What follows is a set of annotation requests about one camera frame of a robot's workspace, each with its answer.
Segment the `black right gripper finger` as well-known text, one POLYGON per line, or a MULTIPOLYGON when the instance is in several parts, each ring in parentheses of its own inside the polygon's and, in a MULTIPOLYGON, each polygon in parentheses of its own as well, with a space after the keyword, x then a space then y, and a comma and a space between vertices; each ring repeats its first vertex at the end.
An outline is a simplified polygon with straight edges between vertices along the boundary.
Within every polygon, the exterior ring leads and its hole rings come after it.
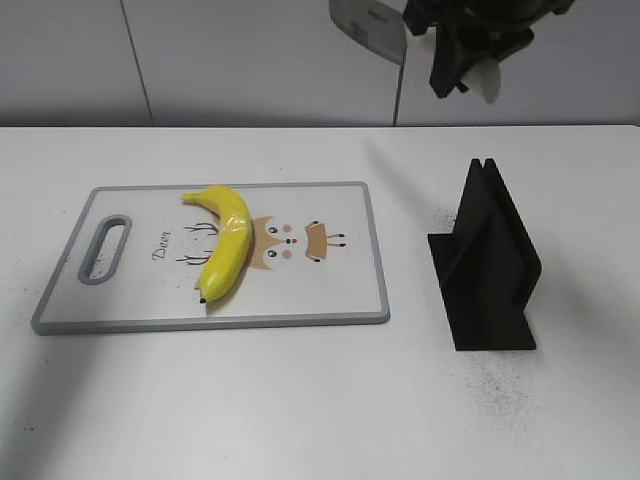
POLYGON ((479 61, 478 29, 444 23, 436 26, 436 48, 429 84, 438 98, 446 98, 479 61))

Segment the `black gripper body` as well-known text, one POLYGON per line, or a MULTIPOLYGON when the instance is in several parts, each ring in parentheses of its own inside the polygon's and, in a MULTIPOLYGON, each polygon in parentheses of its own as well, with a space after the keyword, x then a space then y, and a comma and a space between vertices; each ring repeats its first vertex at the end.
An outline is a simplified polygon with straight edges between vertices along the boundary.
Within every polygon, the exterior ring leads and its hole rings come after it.
POLYGON ((573 4, 573 0, 408 1, 402 20, 414 36, 433 29, 437 34, 497 38, 529 34, 543 17, 564 15, 573 4))

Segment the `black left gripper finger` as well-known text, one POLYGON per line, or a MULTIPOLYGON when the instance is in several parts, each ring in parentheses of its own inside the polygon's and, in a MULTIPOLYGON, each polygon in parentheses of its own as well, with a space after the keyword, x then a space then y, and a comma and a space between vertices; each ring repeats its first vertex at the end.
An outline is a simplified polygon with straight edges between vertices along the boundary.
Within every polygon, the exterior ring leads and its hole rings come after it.
POLYGON ((489 57, 500 63, 528 47, 534 39, 529 26, 501 27, 490 30, 489 57))

